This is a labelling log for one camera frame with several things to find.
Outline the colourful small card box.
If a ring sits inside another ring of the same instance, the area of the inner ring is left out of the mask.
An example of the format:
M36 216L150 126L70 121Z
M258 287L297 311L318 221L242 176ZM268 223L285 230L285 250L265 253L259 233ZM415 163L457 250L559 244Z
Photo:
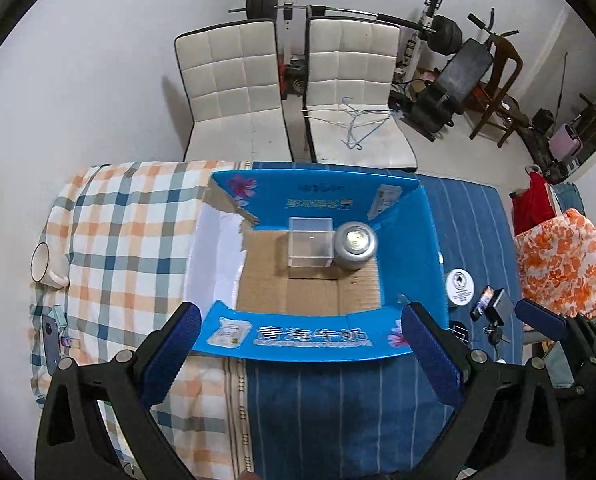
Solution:
M469 317L473 322L477 322L483 315L484 311L487 310L489 304L494 296L494 289L487 285L481 292L476 304L472 307L469 312Z

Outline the white round labelled tin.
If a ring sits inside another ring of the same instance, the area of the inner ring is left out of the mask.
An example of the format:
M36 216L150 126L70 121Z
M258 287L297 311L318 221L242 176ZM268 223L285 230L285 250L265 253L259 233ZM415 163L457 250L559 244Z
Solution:
M450 304L455 307L467 306L474 293L474 280L466 270L455 268L446 274L446 294Z

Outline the silver round tin can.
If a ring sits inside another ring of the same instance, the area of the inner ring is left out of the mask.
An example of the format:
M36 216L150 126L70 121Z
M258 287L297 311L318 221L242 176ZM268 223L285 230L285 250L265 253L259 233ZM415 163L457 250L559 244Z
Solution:
M377 235L368 224L344 223L334 233L334 263L346 270L359 270L375 256L377 246Z

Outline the clear acrylic cube box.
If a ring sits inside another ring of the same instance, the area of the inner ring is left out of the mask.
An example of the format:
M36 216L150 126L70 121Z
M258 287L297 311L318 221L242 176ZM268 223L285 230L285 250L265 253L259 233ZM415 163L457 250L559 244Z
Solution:
M288 258L290 268L326 268L334 260L333 219L290 217Z

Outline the orange white floral cushion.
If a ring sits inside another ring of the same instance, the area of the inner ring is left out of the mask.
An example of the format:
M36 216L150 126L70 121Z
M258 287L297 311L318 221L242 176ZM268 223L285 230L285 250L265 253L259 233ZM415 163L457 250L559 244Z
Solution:
M596 318L596 227L575 208L515 236L522 296L556 314Z

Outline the blue striped tablecloth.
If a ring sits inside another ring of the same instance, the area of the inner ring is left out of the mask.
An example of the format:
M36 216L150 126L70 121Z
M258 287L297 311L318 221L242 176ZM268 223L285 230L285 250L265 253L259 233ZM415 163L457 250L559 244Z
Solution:
M246 364L247 406L255 473L265 479L352 479L414 467L448 421L400 330L405 297L440 325L465 325L468 343L487 349L468 307L444 292L461 270L477 288L519 296L516 252L495 188L397 170L350 166L255 164L258 204L280 204L273 217L356 220L377 234L382 310L365 325L372 344L359 344L350 324L340 361L281 360L263 348Z

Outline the dark blue smartphone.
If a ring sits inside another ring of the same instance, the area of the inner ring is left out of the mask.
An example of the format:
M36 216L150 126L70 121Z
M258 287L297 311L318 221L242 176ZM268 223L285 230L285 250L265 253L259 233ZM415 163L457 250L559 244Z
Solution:
M46 369L48 374L53 375L62 358L60 356L59 328L55 318L52 318L51 315L42 316L41 328Z

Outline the red cloth bag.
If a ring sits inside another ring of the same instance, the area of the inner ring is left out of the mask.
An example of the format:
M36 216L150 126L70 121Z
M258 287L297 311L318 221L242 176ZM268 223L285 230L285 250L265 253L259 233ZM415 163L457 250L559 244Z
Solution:
M510 194L515 235L557 216L552 186L537 171L530 170L528 176L528 188Z

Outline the plaid checkered tablecloth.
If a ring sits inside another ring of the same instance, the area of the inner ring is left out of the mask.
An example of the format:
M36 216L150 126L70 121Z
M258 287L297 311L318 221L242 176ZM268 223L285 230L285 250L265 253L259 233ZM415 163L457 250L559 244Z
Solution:
M94 166L58 194L40 239L68 258L69 284L33 292L36 400L51 382L44 316L64 321L59 354L83 365L136 348L179 307L202 196L220 169L220 162ZM254 466L243 361L191 353L152 414L195 477L234 479Z

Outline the blue milk carton box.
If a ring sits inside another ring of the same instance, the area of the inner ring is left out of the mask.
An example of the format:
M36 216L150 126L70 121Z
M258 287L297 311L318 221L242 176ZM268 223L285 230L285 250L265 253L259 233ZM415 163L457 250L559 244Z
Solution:
M194 350L275 362L401 356L419 304L449 323L435 222L414 174L283 165L213 174L183 298L202 325Z

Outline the white ceramic mug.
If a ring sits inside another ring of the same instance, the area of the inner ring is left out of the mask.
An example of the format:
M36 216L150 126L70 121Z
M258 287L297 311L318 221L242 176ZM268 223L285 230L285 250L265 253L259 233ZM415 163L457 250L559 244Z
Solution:
M59 250L41 242L34 248L30 261L31 279L39 285L54 289L69 285L69 259Z

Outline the pink small suitcase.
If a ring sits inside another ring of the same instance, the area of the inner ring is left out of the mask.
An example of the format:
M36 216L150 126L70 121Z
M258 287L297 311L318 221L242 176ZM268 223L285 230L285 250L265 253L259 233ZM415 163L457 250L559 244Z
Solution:
M582 147L577 131L569 124L563 124L548 139L548 149L556 162L568 162Z

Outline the brown wooden chair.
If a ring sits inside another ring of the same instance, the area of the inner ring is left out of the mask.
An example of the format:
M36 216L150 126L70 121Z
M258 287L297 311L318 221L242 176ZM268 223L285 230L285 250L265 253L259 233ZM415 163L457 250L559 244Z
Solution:
M513 34L514 30L502 35L490 35L484 44L493 50L490 79L486 84L479 81L463 104L466 110L480 115L469 139L474 140L484 126L491 126L503 132L496 144L498 148L502 148L514 132L529 126L529 118L520 110L517 100L508 93L524 67L522 58L508 40Z

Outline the black weight bench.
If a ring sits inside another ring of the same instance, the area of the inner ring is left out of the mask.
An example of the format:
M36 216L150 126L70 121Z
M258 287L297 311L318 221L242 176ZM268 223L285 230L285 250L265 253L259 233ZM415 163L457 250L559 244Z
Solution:
M425 88L413 99L402 96L403 121L434 142L443 127L453 126L455 114L463 114L463 102L492 61L488 47L475 39L466 40L435 80L425 81Z

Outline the left white padded chair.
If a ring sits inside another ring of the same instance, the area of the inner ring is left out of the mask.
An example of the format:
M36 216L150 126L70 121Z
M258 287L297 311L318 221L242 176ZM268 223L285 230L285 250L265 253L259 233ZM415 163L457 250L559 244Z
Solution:
M188 162L291 162L276 25L229 22L176 37L174 53L193 119Z

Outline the white padded chair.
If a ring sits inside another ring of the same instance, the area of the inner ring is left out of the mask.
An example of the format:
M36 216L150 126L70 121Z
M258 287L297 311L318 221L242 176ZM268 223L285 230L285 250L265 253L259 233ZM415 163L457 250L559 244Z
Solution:
M229 22L176 37L174 53L193 119L188 162L291 162L276 25Z
M389 107L400 28L358 18L310 18L306 26L306 86L302 112L312 105L337 104L344 96L364 105ZM327 165L417 170L409 139L394 117L363 143L360 151L307 141L314 162Z

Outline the barbell with black plates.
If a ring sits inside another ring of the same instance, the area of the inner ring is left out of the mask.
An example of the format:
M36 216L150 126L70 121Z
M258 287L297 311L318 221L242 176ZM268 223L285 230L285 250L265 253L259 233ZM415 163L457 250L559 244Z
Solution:
M275 20L280 11L289 13L304 11L312 18L325 18L329 13L360 16L360 18L412 29L418 32L418 38L426 42L432 52L451 55L458 52L462 46L463 34L455 21L437 13L441 3L443 0L425 0L422 16L417 22L385 13L322 6L322 4L281 4L278 0L246 0L244 6L230 9L228 13L243 13L248 20Z

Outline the right white padded chair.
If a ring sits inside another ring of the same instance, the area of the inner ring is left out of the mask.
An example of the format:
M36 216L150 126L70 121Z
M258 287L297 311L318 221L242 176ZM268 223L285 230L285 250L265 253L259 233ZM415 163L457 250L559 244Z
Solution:
M312 105L337 104L344 96L364 105L389 107L400 28L358 18L310 18L306 26L306 86L302 112ZM409 139L394 117L363 143L360 151L307 141L314 162L327 165L417 170Z

